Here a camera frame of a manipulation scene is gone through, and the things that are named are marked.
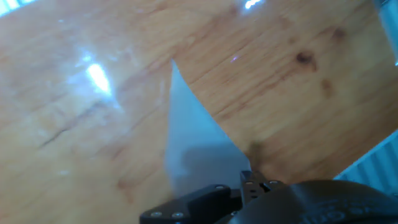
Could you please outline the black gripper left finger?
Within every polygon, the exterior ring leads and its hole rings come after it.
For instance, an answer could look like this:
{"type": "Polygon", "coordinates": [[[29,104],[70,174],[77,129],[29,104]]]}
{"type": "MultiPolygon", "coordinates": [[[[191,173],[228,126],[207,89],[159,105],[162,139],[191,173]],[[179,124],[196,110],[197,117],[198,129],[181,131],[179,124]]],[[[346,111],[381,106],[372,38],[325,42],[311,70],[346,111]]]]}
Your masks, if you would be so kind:
{"type": "Polygon", "coordinates": [[[242,208],[241,191],[209,185],[145,211],[140,224],[226,224],[242,208]]]}

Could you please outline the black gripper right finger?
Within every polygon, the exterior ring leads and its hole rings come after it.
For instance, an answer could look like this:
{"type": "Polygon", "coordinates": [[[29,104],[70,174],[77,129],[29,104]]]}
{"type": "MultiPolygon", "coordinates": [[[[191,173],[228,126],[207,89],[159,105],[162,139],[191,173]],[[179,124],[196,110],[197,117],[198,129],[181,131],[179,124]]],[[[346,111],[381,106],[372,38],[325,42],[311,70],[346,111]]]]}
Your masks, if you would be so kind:
{"type": "Polygon", "coordinates": [[[243,206],[246,206],[249,202],[259,198],[261,195],[285,186],[285,184],[279,180],[266,179],[259,171],[242,171],[240,179],[240,192],[243,206]]]}

